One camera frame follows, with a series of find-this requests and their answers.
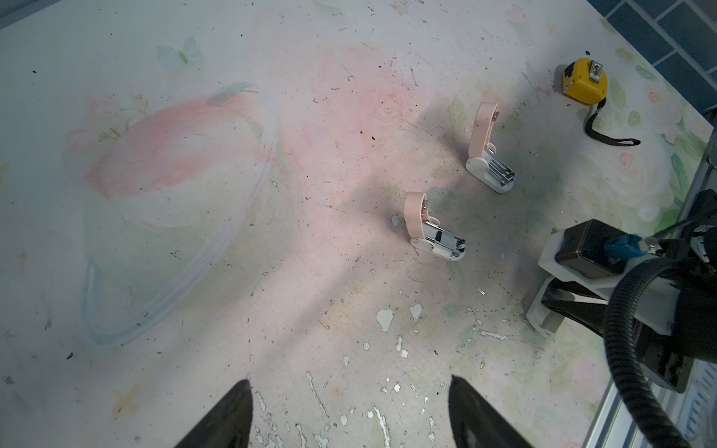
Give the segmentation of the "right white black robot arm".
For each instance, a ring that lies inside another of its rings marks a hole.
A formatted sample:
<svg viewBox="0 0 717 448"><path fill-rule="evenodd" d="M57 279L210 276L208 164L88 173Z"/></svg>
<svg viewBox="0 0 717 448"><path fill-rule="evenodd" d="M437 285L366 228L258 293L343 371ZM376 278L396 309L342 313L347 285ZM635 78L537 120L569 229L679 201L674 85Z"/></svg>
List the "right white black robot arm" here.
<svg viewBox="0 0 717 448"><path fill-rule="evenodd" d="M552 234L528 317L569 319L604 341L617 396L655 447L716 444L716 193L642 237L600 220Z"/></svg>

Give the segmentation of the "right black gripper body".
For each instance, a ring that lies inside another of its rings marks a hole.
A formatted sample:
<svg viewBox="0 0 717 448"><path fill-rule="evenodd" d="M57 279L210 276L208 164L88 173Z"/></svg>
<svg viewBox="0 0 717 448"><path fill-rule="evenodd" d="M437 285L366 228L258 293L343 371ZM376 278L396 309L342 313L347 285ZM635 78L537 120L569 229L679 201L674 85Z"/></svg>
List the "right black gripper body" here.
<svg viewBox="0 0 717 448"><path fill-rule="evenodd" d="M540 304L603 337L607 302L576 282L548 279ZM675 352L668 336L660 335L637 319L634 340L645 377L663 388L685 393L694 366L692 358Z"/></svg>

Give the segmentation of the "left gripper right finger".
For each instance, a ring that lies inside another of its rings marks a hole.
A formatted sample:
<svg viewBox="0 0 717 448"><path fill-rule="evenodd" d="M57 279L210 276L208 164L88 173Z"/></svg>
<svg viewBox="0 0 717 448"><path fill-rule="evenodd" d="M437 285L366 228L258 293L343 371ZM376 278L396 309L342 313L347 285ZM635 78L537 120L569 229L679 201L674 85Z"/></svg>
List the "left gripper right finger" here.
<svg viewBox="0 0 717 448"><path fill-rule="evenodd" d="M530 448L531 444L471 384L452 376L448 412L457 448Z"/></svg>

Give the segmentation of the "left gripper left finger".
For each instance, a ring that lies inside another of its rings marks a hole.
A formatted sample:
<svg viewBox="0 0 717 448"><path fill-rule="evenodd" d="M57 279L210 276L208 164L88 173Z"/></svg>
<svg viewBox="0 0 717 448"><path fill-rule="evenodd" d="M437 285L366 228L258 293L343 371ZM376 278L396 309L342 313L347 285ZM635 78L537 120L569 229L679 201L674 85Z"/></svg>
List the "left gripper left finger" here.
<svg viewBox="0 0 717 448"><path fill-rule="evenodd" d="M248 448L253 399L248 379L236 383L184 436L176 448Z"/></svg>

